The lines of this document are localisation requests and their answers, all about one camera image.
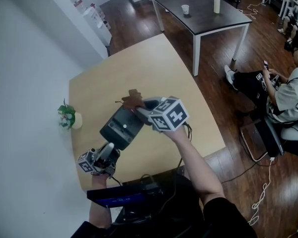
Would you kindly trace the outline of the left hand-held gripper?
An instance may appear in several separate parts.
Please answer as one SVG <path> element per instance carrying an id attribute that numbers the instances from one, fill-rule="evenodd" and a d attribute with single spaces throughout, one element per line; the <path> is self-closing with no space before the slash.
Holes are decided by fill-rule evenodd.
<path id="1" fill-rule="evenodd" d="M 80 155 L 76 162 L 85 173 L 96 176 L 107 174 L 112 178 L 119 157 L 120 150 L 115 149 L 113 143 L 107 142 L 97 150 L 90 149 Z"/>

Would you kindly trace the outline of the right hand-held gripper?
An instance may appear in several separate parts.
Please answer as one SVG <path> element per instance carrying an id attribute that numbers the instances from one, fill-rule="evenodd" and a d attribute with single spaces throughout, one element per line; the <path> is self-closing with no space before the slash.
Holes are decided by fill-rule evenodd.
<path id="1" fill-rule="evenodd" d="M 143 103 L 145 108 L 136 107 L 135 115 L 144 124 L 152 124 L 159 132 L 176 131 L 190 117 L 182 101 L 177 98 L 152 97 L 144 99 Z"/>

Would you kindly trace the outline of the black calculator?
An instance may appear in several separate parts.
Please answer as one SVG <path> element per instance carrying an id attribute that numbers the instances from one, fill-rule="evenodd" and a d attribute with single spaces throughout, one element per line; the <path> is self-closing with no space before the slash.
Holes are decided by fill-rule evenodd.
<path id="1" fill-rule="evenodd" d="M 138 135 L 144 123 L 129 109 L 121 106 L 100 130 L 102 137 L 125 150 Z"/>

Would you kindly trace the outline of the person's right forearm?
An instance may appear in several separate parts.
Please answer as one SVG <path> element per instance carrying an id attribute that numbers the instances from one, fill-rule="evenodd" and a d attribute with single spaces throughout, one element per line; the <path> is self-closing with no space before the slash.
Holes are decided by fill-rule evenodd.
<path id="1" fill-rule="evenodd" d="M 187 137 L 184 126 L 164 133 L 178 148 L 190 181 L 203 205 L 215 198 L 224 198 L 223 186 L 218 177 Z"/>

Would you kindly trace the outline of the person's left forearm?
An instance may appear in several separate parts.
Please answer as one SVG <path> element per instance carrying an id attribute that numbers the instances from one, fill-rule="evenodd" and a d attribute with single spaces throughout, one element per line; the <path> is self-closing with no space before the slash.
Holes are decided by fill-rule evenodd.
<path id="1" fill-rule="evenodd" d="M 107 179 L 109 175 L 92 176 L 92 190 L 100 190 L 107 188 Z M 107 229 L 111 226 L 111 212 L 103 206 L 100 206 L 93 201 L 89 211 L 89 222 L 98 228 Z"/>

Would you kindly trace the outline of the flowers in cream pot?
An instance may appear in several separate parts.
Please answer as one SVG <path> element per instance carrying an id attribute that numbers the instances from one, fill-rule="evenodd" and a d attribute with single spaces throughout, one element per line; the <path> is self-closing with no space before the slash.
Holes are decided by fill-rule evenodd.
<path id="1" fill-rule="evenodd" d="M 59 126 L 70 130 L 82 127 L 82 115 L 78 113 L 74 107 L 67 104 L 65 99 L 63 104 L 58 108 Z"/>

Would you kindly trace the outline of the black chest rig with screen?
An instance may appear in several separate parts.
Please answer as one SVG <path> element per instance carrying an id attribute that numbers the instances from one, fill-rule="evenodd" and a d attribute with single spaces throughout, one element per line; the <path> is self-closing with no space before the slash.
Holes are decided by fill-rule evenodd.
<path id="1" fill-rule="evenodd" d="M 105 210 L 122 207 L 106 228 L 85 222 L 88 238 L 201 238 L 206 230 L 199 197 L 189 179 L 90 190 L 87 198 Z"/>

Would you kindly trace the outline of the white water dispenser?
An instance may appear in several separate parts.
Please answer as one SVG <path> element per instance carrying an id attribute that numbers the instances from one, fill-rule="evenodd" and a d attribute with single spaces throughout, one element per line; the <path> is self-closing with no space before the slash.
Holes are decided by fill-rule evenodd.
<path id="1" fill-rule="evenodd" d="M 104 46 L 110 46 L 112 35 L 103 20 L 99 16 L 94 7 L 89 7 L 83 14 L 83 18 L 87 21 L 88 25 L 92 28 Z"/>

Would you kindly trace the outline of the dark table with white legs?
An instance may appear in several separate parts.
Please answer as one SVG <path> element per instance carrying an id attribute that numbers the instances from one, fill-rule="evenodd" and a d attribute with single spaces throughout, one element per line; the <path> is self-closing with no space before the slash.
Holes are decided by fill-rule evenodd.
<path id="1" fill-rule="evenodd" d="M 182 25 L 193 35 L 193 69 L 192 74 L 198 75 L 200 61 L 201 37 L 226 31 L 233 28 L 241 28 L 241 35 L 232 60 L 236 61 L 246 33 L 252 20 L 229 3 L 221 0 L 220 13 L 214 13 L 214 0 L 151 0 L 160 30 L 164 31 L 159 6 L 168 10 Z M 189 14 L 184 15 L 181 6 L 189 5 Z"/>

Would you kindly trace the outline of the black bag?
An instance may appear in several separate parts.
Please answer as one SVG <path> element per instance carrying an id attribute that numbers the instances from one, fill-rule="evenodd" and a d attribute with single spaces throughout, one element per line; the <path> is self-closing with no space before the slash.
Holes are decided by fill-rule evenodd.
<path id="1" fill-rule="evenodd" d="M 284 149 L 270 120 L 267 117 L 263 117 L 255 124 L 255 127 L 266 147 L 268 155 L 270 157 L 282 156 Z"/>

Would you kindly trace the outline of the person's black shirt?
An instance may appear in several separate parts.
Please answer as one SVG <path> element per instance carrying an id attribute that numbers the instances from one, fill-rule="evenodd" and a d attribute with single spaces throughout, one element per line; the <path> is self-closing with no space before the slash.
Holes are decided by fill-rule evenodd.
<path id="1" fill-rule="evenodd" d="M 226 198 L 190 205 L 192 219 L 150 220 L 142 224 L 111 224 L 99 228 L 85 221 L 71 238 L 257 238 L 237 207 Z"/>

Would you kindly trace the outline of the grey office chair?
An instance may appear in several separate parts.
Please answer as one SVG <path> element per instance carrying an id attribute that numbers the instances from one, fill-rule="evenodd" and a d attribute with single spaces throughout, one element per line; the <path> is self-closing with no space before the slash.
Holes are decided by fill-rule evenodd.
<path id="1" fill-rule="evenodd" d="M 298 122 L 289 128 L 283 128 L 281 138 L 284 140 L 284 150 L 298 156 Z"/>

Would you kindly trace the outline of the metal tube frame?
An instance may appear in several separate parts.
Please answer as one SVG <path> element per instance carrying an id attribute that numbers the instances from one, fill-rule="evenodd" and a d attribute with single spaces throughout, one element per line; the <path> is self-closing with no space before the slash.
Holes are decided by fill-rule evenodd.
<path id="1" fill-rule="evenodd" d="M 254 123 L 249 123 L 247 125 L 243 125 L 242 127 L 239 128 L 239 131 L 240 131 L 240 136 L 241 136 L 241 139 L 244 143 L 244 146 L 246 147 L 246 150 L 247 150 L 247 153 L 249 154 L 251 160 L 254 162 L 254 163 L 258 163 L 259 161 L 261 161 L 264 157 L 266 157 L 268 155 L 268 152 L 265 151 L 263 154 L 260 155 L 259 158 L 255 159 L 249 146 L 248 146 L 248 143 L 247 143 L 247 140 L 244 136 L 244 131 L 247 130 L 248 128 L 250 128 L 251 126 L 253 126 Z"/>

